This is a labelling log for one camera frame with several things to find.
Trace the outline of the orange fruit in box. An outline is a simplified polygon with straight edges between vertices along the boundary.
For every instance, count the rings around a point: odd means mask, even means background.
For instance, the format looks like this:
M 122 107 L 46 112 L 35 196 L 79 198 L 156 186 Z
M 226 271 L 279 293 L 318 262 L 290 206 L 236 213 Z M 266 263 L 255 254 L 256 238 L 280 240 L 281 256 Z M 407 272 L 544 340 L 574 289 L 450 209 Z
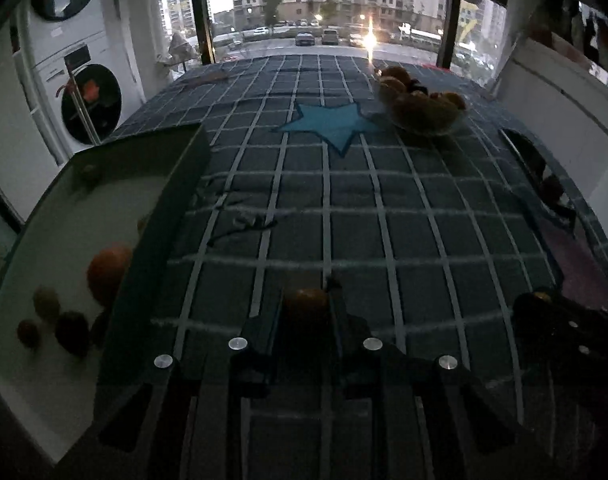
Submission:
M 128 246 L 104 248 L 89 263 L 86 272 L 87 285 L 92 298 L 103 308 L 114 304 L 132 260 L 133 251 Z

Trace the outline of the blue plaid tablecloth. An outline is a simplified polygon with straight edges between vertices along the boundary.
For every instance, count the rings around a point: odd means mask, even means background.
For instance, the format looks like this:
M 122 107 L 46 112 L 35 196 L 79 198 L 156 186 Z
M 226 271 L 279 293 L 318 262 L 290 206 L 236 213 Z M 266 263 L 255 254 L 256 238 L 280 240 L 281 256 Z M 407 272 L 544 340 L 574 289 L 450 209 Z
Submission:
M 137 110 L 116 139 L 201 124 L 211 155 L 166 260 L 136 255 L 112 323 L 170 327 L 179 353 L 188 330 L 229 333 L 284 290 L 269 360 L 287 397 L 286 479 L 334 479 L 330 310 L 289 298 L 325 291 L 334 274 L 347 311 L 375 337 L 469 370 L 548 457 L 546 479 L 608 479 L 608 460 L 556 460 L 524 426 L 513 302 L 539 288 L 563 295 L 538 226 L 551 220 L 499 130 L 524 134 L 543 154 L 608 277 L 602 226 L 562 165 L 501 105 L 455 75 L 403 67 L 426 88 L 459 93 L 468 109 L 445 131 L 402 132 L 379 98 L 384 66 L 291 54 L 193 70 Z M 297 104 L 351 103 L 381 130 L 355 136 L 344 157 L 312 133 L 276 132 L 298 118 Z

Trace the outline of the dark red fruit in box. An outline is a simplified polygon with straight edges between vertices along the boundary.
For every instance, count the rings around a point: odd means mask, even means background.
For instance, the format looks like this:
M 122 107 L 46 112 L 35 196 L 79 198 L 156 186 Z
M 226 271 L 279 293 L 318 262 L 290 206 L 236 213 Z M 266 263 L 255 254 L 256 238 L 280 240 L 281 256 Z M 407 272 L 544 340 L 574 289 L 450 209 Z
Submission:
M 42 333 L 40 333 L 37 324 L 32 320 L 19 322 L 16 328 L 16 336 L 22 346 L 31 351 L 37 351 L 42 344 Z

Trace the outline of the white dryer machine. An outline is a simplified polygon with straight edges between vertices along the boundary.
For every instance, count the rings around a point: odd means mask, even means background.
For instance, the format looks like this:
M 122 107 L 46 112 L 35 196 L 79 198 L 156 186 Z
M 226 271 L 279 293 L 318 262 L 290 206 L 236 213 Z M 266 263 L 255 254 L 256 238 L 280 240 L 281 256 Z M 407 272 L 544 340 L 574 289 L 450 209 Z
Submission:
M 35 65 L 106 33 L 112 0 L 25 0 L 18 15 L 28 56 Z

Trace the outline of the green fruit in box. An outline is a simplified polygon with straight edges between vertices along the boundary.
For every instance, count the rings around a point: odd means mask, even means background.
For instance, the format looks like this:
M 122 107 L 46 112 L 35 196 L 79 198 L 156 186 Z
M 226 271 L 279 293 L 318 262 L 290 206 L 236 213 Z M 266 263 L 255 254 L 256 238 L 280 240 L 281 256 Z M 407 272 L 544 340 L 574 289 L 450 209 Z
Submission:
M 61 313 L 59 296 L 52 287 L 38 287 L 33 294 L 33 304 L 36 314 L 47 323 L 53 323 Z

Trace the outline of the glass fruit bowl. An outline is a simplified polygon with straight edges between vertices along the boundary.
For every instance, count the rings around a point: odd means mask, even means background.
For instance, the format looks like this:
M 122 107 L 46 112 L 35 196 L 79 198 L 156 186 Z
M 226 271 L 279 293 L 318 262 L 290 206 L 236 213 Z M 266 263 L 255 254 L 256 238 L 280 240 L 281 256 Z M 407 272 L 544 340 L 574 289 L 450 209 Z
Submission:
M 430 92 L 420 81 L 393 76 L 379 79 L 379 98 L 389 120 L 402 132 L 438 133 L 450 128 L 468 109 L 456 92 Z

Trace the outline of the small orange fruit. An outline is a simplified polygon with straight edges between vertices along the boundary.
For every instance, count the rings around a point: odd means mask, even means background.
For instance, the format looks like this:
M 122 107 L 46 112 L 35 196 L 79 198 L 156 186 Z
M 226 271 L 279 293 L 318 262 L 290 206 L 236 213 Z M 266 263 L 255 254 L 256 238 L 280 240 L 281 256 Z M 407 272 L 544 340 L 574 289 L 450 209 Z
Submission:
M 324 306 L 327 303 L 327 293 L 320 288 L 298 288 L 290 292 L 289 298 L 295 304 L 307 306 Z

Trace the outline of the orange in bowl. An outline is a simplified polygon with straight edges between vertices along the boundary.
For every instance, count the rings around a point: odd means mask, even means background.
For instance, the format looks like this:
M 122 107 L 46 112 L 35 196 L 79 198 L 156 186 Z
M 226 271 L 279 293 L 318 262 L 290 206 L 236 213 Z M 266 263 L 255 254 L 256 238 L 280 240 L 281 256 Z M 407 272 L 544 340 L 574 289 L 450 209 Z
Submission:
M 411 76 L 403 66 L 387 66 L 381 71 L 382 77 L 393 77 L 403 84 L 409 84 Z

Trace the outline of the dark plum fruit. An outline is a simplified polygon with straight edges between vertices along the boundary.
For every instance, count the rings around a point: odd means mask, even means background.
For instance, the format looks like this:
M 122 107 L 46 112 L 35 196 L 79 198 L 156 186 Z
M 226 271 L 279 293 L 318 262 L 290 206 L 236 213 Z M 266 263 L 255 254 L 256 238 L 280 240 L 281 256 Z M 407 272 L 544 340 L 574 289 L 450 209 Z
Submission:
M 83 313 L 61 313 L 54 323 L 54 336 L 61 348 L 75 358 L 84 358 L 91 350 L 89 323 Z

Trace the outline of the white washing machine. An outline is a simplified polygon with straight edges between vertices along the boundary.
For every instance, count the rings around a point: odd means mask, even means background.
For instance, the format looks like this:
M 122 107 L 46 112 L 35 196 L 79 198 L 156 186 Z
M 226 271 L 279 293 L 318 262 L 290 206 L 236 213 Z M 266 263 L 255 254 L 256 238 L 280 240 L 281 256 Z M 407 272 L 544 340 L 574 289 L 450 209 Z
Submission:
M 104 32 L 30 55 L 38 96 L 68 157 L 102 143 L 142 105 L 126 54 Z

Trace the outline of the brown round fruit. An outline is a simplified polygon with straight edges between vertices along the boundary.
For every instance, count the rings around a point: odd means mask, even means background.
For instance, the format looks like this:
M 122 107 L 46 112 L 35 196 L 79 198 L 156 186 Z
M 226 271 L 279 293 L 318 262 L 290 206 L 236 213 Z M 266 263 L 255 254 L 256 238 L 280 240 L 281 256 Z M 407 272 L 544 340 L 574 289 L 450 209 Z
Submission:
M 102 170 L 97 165 L 86 165 L 78 175 L 80 185 L 88 191 L 96 188 L 102 182 L 102 179 Z

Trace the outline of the blue star patch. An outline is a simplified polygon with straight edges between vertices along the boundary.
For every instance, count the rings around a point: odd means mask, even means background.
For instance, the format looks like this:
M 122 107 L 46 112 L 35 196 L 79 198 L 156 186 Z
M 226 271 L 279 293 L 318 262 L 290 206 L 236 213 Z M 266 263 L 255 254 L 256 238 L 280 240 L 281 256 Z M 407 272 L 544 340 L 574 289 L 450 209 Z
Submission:
M 378 133 L 381 127 L 361 114 L 358 103 L 337 107 L 297 104 L 298 118 L 276 128 L 276 132 L 312 133 L 344 157 L 355 136 Z

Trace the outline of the white cabinet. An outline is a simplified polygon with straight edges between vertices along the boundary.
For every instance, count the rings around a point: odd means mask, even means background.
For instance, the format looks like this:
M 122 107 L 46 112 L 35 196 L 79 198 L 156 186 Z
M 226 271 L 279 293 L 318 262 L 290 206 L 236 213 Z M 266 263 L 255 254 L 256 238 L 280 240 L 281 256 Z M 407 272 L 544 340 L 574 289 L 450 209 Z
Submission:
M 608 87 L 584 66 L 526 39 L 497 78 L 498 100 L 608 212 Z

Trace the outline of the white storage box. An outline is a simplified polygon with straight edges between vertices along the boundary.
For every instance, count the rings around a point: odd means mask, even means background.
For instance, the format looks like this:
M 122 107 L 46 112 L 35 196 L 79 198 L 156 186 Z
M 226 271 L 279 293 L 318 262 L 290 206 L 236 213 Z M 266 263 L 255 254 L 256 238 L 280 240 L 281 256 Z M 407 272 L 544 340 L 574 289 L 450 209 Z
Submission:
M 86 272 L 100 250 L 128 246 L 163 262 L 180 217 L 208 164 L 201 124 L 138 133 L 75 154 L 35 206 L 0 276 L 0 398 L 50 465 L 60 462 L 94 418 L 99 355 L 86 362 L 61 348 L 36 314 L 33 294 L 52 287 L 61 310 L 94 322 L 101 312 Z M 88 191 L 78 175 L 97 165 L 102 182 Z M 37 351 L 16 336 L 32 320 Z

